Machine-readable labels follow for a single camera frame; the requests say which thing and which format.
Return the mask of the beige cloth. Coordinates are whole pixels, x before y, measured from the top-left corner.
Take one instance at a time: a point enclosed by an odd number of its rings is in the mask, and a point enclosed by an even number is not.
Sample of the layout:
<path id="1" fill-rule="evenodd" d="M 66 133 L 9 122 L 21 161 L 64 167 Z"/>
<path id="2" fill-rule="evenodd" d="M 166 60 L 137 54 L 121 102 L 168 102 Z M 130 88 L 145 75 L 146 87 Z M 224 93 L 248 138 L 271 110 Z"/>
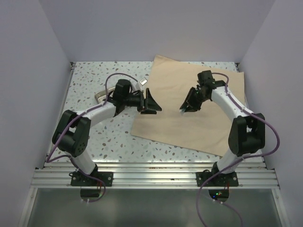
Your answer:
<path id="1" fill-rule="evenodd" d="M 245 102 L 244 73 L 185 63 L 156 55 L 147 88 L 162 108 L 157 114 L 138 114 L 131 134 L 182 148 L 223 156 L 228 150 L 231 121 L 214 102 L 206 101 L 197 112 L 181 114 L 180 107 L 190 88 L 198 82 L 198 73 L 210 70 L 214 79 L 226 80 L 236 98 Z"/>

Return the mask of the stainless steel tray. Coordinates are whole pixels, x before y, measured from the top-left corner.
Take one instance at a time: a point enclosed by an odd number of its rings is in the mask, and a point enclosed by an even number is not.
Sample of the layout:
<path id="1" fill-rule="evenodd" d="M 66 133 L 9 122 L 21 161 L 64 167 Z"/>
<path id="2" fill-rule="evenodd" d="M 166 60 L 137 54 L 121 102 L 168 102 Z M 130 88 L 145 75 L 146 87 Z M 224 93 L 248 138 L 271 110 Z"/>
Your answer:
<path id="1" fill-rule="evenodd" d="M 106 99 L 107 94 L 109 94 L 110 92 L 112 92 L 114 90 L 115 90 L 115 87 L 110 87 L 110 88 L 107 89 L 107 91 L 102 90 L 102 91 L 97 92 L 94 95 L 94 98 L 95 98 L 96 102 L 98 104 L 100 104 L 104 99 Z"/>

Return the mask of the green white packet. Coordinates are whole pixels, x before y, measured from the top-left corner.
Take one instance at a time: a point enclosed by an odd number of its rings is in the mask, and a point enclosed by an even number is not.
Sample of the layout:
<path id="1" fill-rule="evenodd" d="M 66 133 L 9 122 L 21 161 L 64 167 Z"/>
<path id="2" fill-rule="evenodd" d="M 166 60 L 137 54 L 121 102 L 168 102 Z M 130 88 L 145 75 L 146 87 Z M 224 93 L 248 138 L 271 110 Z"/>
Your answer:
<path id="1" fill-rule="evenodd" d="M 181 115 L 184 115 L 185 109 L 180 109 L 180 110 L 179 110 L 179 113 L 180 113 Z"/>

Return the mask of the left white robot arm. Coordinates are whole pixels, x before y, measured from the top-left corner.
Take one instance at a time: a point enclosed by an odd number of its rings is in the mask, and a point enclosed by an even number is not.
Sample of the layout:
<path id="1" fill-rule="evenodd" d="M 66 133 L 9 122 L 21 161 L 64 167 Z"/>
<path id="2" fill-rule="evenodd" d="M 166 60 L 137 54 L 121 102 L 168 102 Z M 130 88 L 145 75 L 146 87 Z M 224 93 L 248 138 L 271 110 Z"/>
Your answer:
<path id="1" fill-rule="evenodd" d="M 153 99 L 150 90 L 135 90 L 130 81 L 120 79 L 114 90 L 106 90 L 105 99 L 98 105 L 75 112 L 63 112 L 55 129 L 52 143 L 65 152 L 72 164 L 82 173 L 81 179 L 92 186 L 98 181 L 97 165 L 86 150 L 90 129 L 109 118 L 116 117 L 126 107 L 135 107 L 140 114 L 156 114 L 162 108 Z"/>

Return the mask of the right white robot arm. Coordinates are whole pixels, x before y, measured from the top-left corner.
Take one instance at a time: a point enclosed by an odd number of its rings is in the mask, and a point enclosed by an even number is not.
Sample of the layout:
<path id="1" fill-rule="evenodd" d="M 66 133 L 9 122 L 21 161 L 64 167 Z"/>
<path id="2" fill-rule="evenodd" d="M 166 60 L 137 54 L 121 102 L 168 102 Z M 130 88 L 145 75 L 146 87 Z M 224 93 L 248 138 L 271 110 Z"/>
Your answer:
<path id="1" fill-rule="evenodd" d="M 263 114 L 253 113 L 242 104 L 228 87 L 226 81 L 215 80 L 210 70 L 197 75 L 198 85 L 190 88 L 185 101 L 180 107 L 182 113 L 197 112 L 202 103 L 212 101 L 216 103 L 231 121 L 228 136 L 228 150 L 225 155 L 213 165 L 211 180 L 215 185 L 223 185 L 228 175 L 235 171 L 238 164 L 245 157 L 256 153 L 265 146 L 265 117 Z"/>

